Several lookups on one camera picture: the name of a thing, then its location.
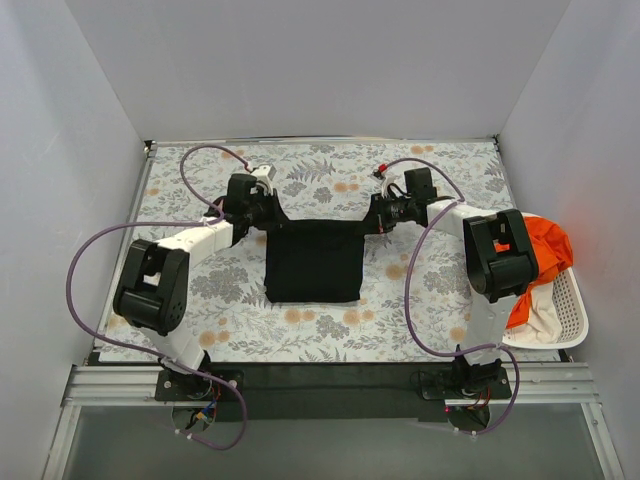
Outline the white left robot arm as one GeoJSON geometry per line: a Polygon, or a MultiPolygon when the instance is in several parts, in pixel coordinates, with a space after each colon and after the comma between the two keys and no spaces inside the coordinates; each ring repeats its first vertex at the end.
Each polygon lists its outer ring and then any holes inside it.
{"type": "Polygon", "coordinates": [[[129,247],[113,300],[114,312],[140,330],[159,352],[171,384],[188,398],[205,398],[213,386],[207,352],[183,318],[191,270],[275,218],[275,168],[260,165],[230,177],[226,196],[197,226],[129,247]]]}

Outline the black t shirt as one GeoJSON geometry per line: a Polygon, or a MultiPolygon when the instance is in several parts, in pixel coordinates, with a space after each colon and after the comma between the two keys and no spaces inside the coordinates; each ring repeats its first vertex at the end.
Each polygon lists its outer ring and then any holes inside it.
{"type": "Polygon", "coordinates": [[[364,244],[355,221],[295,220],[269,231],[266,298],[272,303],[359,300],[364,244]]]}

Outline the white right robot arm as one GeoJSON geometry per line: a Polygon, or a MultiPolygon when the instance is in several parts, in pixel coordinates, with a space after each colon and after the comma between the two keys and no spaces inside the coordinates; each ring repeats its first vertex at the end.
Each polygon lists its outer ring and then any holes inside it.
{"type": "Polygon", "coordinates": [[[381,190],[371,196],[365,224],[372,234],[388,233],[399,223],[424,228],[418,241],[437,230],[463,242],[472,295],[470,322],[463,342],[441,358],[452,360],[449,384],[464,397],[487,392],[501,378],[500,345],[517,299],[537,279],[538,262],[523,214],[473,207],[463,199],[440,196],[428,167],[404,173],[406,192],[389,191],[385,165],[374,172],[381,190]]]}

